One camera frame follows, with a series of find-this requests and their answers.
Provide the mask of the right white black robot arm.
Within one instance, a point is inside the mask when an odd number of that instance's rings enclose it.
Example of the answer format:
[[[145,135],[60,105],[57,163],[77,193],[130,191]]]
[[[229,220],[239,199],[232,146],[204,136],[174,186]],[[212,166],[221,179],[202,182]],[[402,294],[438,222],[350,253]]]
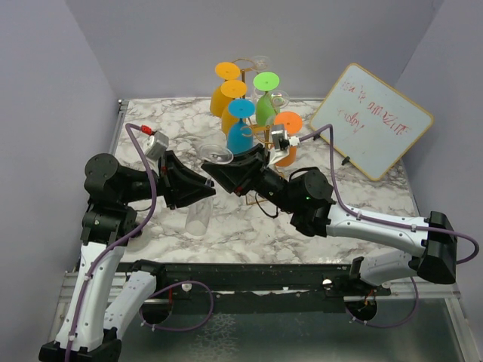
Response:
[[[414,276],[434,284],[455,283],[457,236],[445,214],[402,217],[350,207],[332,198],[334,185],[317,167],[285,179],[268,161],[269,153],[255,146],[228,164],[204,161],[202,170],[228,193],[255,191],[289,213],[291,225],[307,237],[354,238],[391,247],[386,254],[352,261],[346,285],[356,295]]]

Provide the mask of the yellow plastic wine glass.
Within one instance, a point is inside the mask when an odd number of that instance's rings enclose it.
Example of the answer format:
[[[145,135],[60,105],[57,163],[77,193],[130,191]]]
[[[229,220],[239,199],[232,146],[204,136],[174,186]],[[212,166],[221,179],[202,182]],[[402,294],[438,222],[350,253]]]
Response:
[[[215,66],[214,72],[219,78],[222,79],[222,83],[211,95],[210,112],[213,116],[220,118],[223,110],[232,100],[232,97],[226,95],[224,88],[231,81],[238,79],[241,74],[241,70],[233,62],[221,62]]]

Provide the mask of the blue plastic wine glass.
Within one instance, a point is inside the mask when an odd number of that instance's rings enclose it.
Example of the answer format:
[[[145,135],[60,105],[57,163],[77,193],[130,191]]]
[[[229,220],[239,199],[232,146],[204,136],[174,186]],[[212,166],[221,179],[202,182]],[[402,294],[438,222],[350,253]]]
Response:
[[[245,120],[254,114],[255,105],[250,100],[240,98],[228,105],[228,111],[236,122],[229,129],[227,148],[233,155],[238,155],[253,147],[253,134]]]

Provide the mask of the orange plastic wine glass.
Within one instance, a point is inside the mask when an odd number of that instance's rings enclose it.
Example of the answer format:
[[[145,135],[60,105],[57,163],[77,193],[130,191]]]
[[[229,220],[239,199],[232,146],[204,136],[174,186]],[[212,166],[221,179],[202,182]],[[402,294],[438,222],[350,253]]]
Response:
[[[295,136],[297,132],[299,132],[303,126],[302,118],[295,112],[292,111],[284,111],[275,117],[273,125],[276,124],[283,124],[285,126],[285,130],[288,132],[290,136]],[[287,167],[290,166],[295,162],[297,155],[297,147],[291,147],[290,155],[280,162],[276,163],[277,167]]]

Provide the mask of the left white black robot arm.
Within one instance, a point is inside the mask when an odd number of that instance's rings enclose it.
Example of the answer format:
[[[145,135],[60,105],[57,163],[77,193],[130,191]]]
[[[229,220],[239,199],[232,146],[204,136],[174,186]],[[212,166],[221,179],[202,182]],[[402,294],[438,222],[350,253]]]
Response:
[[[143,302],[161,296],[167,280],[155,266],[129,278],[115,298],[108,298],[128,241],[141,233],[134,201],[162,196],[174,210],[215,194],[214,184],[184,166],[172,151],[158,169],[144,172],[120,165],[111,154],[93,156],[85,166],[90,195],[82,220],[78,278],[71,304],[54,341],[41,347],[40,361],[117,361],[122,337]]]

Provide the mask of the green plastic wine glass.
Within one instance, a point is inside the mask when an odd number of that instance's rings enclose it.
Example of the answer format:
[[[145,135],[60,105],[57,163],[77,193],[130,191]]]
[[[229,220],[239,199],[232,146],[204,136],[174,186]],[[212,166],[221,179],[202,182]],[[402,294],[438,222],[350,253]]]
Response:
[[[263,95],[257,101],[255,112],[256,122],[259,126],[266,126],[268,119],[275,114],[270,102],[270,92],[275,90],[279,83],[279,76],[274,72],[261,72],[254,77],[254,88],[263,92]]]

